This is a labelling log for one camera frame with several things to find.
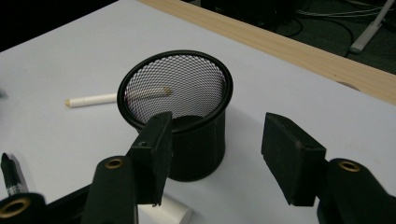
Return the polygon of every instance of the white tabletop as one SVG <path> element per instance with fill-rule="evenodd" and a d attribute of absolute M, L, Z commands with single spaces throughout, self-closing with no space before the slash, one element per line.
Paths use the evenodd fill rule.
<path fill-rule="evenodd" d="M 0 148 L 18 159 L 29 190 L 53 202 L 90 184 L 99 161 L 124 155 L 137 132 L 116 104 L 70 109 L 64 100 L 116 92 L 136 64 L 173 49 L 214 56 L 234 82 L 219 169 L 165 186 L 192 208 L 191 223 L 318 223 L 316 207 L 288 206 L 262 159 L 266 112 L 304 128 L 328 149 L 327 160 L 365 165 L 396 195 L 395 105 L 134 0 L 0 53 Z"/>

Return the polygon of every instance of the mesh pencil cup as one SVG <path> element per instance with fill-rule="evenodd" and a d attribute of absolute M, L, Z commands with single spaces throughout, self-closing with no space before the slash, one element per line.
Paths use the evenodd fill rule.
<path fill-rule="evenodd" d="M 135 66 L 117 94 L 122 116 L 140 132 L 171 111 L 174 155 L 169 177 L 194 181 L 214 172 L 225 152 L 225 108 L 233 95 L 226 66 L 210 55 L 173 50 Z"/>

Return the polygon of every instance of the cigarette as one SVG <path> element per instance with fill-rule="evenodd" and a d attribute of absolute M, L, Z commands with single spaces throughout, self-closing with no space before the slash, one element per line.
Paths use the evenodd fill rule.
<path fill-rule="evenodd" d="M 134 91 L 131 94 L 127 95 L 127 97 L 131 100 L 141 100 L 147 98 L 168 96 L 171 93 L 172 90 L 169 87 L 163 87 L 163 88 L 153 88 L 143 91 Z M 73 107 L 80 107 L 86 105 L 102 105 L 102 104 L 109 104 L 115 102 L 117 102 L 117 94 L 111 93 L 111 94 L 67 99 L 64 101 L 64 104 L 67 107 L 73 108 Z"/>

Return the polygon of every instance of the white cylinder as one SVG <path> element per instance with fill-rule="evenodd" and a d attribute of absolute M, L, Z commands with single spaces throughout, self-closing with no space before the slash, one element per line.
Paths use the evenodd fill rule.
<path fill-rule="evenodd" d="M 159 224 L 188 224 L 192 215 L 192 210 L 189 207 L 165 195 L 163 195 L 161 206 L 139 204 L 138 208 Z"/>
<path fill-rule="evenodd" d="M 160 87 L 160 88 L 152 88 L 148 90 L 141 90 L 141 91 L 133 91 L 129 95 L 131 100 L 141 100 L 141 99 L 148 99 L 148 98 L 156 98 L 167 96 L 172 93 L 172 90 L 169 87 Z"/>
<path fill-rule="evenodd" d="M 117 94 L 105 94 L 66 100 L 66 106 L 73 108 L 85 105 L 101 105 L 117 102 Z"/>

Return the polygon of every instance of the black plastic part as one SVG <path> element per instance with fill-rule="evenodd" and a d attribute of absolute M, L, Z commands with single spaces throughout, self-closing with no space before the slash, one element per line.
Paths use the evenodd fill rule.
<path fill-rule="evenodd" d="M 153 116 L 127 156 L 133 161 L 139 204 L 161 204 L 172 161 L 172 113 Z"/>
<path fill-rule="evenodd" d="M 323 201 L 319 202 L 317 210 L 319 224 L 343 224 L 343 219 L 337 207 L 328 207 Z"/>
<path fill-rule="evenodd" d="M 290 119 L 267 113 L 262 155 L 289 204 L 313 206 L 326 148 Z"/>
<path fill-rule="evenodd" d="M 91 185 L 78 189 L 47 205 L 50 224 L 77 224 L 87 201 Z"/>
<path fill-rule="evenodd" d="M 338 210 L 344 224 L 396 223 L 395 198 L 387 194 L 363 165 L 346 159 L 334 159 L 329 162 L 326 177 L 333 202 L 329 205 L 321 200 L 322 210 Z M 321 224 L 332 224 L 323 219 L 319 221 Z"/>
<path fill-rule="evenodd" d="M 97 165 L 81 218 L 81 224 L 93 223 L 138 223 L 129 157 L 111 157 Z"/>
<path fill-rule="evenodd" d="M 19 193 L 0 202 L 2 224 L 46 224 L 47 207 L 44 197 L 36 193 Z"/>
<path fill-rule="evenodd" d="M 163 196 L 163 187 L 166 180 L 166 170 L 169 169 L 170 162 L 172 159 L 172 118 L 170 113 L 163 113 L 161 115 L 155 116 L 153 122 L 149 122 L 150 125 L 142 131 L 142 137 L 136 138 L 135 143 L 151 142 L 154 149 L 149 149 L 147 146 L 143 147 L 145 144 L 140 144 L 142 146 L 136 146 L 136 155 L 146 156 L 146 158 L 141 159 L 141 161 L 153 161 L 153 158 L 163 160 L 163 164 L 160 161 L 152 163 L 150 167 L 150 162 L 142 162 L 131 169 L 139 169 L 141 174 L 135 170 L 135 189 L 139 190 L 139 195 L 136 196 L 136 202 L 138 204 L 161 204 L 161 198 Z M 128 157 L 131 156 L 132 147 L 128 153 Z M 90 187 L 86 186 L 82 189 L 76 190 L 61 199 L 50 203 L 48 205 L 49 209 L 49 223 L 51 224 L 78 224 L 80 223 L 81 216 L 83 214 L 83 209 L 87 201 L 88 193 Z"/>

